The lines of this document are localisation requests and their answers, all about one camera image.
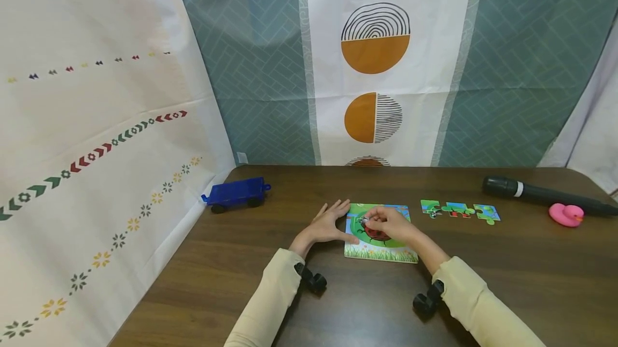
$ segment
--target ladybug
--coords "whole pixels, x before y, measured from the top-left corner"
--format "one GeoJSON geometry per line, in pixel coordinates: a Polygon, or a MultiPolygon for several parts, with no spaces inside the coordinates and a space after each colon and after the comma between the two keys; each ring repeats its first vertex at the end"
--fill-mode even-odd
{"type": "Polygon", "coordinates": [[[382,241],[386,245],[386,242],[390,240],[391,238],[388,237],[385,232],[382,232],[382,230],[375,230],[375,229],[367,228],[367,226],[365,225],[367,221],[369,221],[369,218],[367,217],[361,218],[360,225],[363,228],[359,229],[357,232],[358,233],[365,232],[367,236],[369,236],[369,241],[371,240],[382,241]]]}

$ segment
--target brown table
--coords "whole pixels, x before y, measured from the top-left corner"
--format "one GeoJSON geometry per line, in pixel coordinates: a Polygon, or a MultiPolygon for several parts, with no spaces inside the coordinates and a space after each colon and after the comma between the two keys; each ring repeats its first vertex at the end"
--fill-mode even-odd
{"type": "MultiPolygon", "coordinates": [[[[237,168],[229,181],[264,176],[272,184],[265,205],[207,210],[112,346],[221,346],[276,249],[338,198],[410,206],[413,222],[473,267],[548,346],[617,346],[618,218],[561,227],[546,206],[483,195],[488,174],[611,201],[563,168],[237,168]],[[494,205],[502,221],[432,220],[421,199],[494,205]]],[[[342,243],[332,242],[314,246],[308,265],[328,279],[328,289],[321,298],[299,291],[275,346],[476,345],[446,307],[427,322],[412,311],[430,280],[421,264],[347,259],[342,243]]]]}

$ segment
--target green grass illustration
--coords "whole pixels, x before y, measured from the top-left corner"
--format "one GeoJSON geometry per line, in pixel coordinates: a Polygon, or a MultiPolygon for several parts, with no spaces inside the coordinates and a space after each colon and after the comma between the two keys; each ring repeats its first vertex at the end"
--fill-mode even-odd
{"type": "Polygon", "coordinates": [[[344,256],[354,259],[369,259],[369,260],[382,260],[382,261],[394,261],[394,262],[418,262],[418,256],[415,253],[403,251],[389,251],[389,250],[367,250],[358,249],[354,246],[346,245],[344,249],[344,256]]]}

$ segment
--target pink rubber duck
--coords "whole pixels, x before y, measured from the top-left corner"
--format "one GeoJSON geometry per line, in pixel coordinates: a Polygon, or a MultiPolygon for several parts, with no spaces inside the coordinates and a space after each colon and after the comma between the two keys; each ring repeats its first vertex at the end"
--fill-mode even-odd
{"type": "Polygon", "coordinates": [[[583,221],[583,210],[575,205],[553,204],[549,208],[549,216],[560,225],[577,228],[583,221]]]}

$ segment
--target cream sleeve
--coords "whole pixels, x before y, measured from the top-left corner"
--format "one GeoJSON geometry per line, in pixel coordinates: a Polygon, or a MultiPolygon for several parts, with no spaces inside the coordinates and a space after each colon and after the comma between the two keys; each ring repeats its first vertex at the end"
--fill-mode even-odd
{"type": "Polygon", "coordinates": [[[432,282],[444,283],[442,299],[481,347],[545,346],[539,338],[487,288],[487,283],[459,257],[442,263],[432,282]]]}
{"type": "Polygon", "coordinates": [[[305,263],[298,254],[277,250],[224,347],[270,347],[273,344],[300,284],[300,276],[294,270],[299,262],[305,263]]]}

